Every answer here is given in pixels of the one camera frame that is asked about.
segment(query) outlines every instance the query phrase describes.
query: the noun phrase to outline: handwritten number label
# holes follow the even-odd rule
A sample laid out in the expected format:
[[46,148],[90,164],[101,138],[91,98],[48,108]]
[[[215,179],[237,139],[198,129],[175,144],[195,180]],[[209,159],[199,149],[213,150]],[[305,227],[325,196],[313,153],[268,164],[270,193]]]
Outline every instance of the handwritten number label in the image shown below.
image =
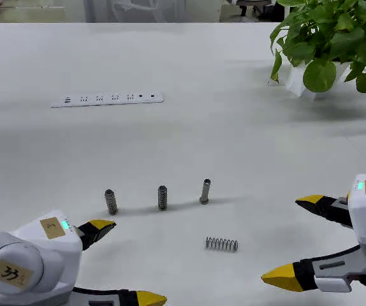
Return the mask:
[[10,268],[9,266],[6,266],[6,271],[4,271],[4,274],[0,275],[1,277],[5,278],[7,281],[16,279],[18,277],[18,271],[17,269]]
[[0,260],[0,281],[20,289],[29,285],[33,271],[9,261]]

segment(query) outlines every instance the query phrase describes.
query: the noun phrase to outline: compression spring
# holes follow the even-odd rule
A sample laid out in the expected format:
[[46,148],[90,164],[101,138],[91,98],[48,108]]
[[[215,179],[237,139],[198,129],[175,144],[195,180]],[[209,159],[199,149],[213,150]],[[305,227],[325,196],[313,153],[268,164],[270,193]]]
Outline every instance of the compression spring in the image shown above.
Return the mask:
[[115,193],[111,189],[105,191],[105,201],[108,206],[108,213],[110,215],[116,215],[118,212],[118,206],[115,199]]
[[159,210],[168,208],[168,189],[166,186],[159,186],[157,189],[157,207]]
[[236,252],[238,249],[238,241],[223,238],[207,237],[206,249]]

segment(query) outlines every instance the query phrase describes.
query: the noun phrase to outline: yellow fingertip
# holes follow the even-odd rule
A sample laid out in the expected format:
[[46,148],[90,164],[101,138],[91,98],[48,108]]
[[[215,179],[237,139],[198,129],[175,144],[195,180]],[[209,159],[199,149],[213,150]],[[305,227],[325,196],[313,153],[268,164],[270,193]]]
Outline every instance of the yellow fingertip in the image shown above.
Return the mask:
[[89,223],[91,223],[94,227],[96,227],[99,230],[102,230],[105,226],[115,224],[113,221],[107,221],[107,220],[90,220]]
[[316,204],[323,197],[324,196],[322,196],[320,194],[314,194],[312,196],[305,196],[303,198],[296,199],[296,201],[305,201],[305,202],[309,202],[312,204]]
[[139,306],[162,306],[168,300],[165,296],[148,291],[137,291]]
[[293,265],[291,263],[280,266],[262,275],[261,279],[265,284],[273,285],[278,288],[295,292],[303,291],[302,286],[295,277],[295,271],[293,270]]

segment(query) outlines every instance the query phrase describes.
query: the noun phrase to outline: robotic hand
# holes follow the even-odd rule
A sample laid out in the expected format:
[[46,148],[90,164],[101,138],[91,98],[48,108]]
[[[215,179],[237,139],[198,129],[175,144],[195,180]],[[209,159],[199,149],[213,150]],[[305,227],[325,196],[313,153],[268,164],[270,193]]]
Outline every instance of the robotic hand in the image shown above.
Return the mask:
[[146,291],[75,288],[82,251],[115,223],[79,227],[59,210],[18,230],[0,233],[0,306],[162,306],[166,297]]
[[350,292],[350,283],[366,286],[366,175],[358,175],[346,198],[307,196],[296,203],[319,215],[353,229],[358,245],[351,249],[280,266],[261,278],[263,282],[290,291],[319,289]]

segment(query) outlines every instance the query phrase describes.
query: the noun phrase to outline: spring lying on table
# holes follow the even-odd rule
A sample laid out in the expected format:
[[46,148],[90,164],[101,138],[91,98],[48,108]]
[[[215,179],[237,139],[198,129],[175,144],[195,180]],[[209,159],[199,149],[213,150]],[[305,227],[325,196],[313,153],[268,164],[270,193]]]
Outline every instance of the spring lying on table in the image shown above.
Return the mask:
[[238,249],[238,241],[223,238],[206,238],[206,249],[235,252]]

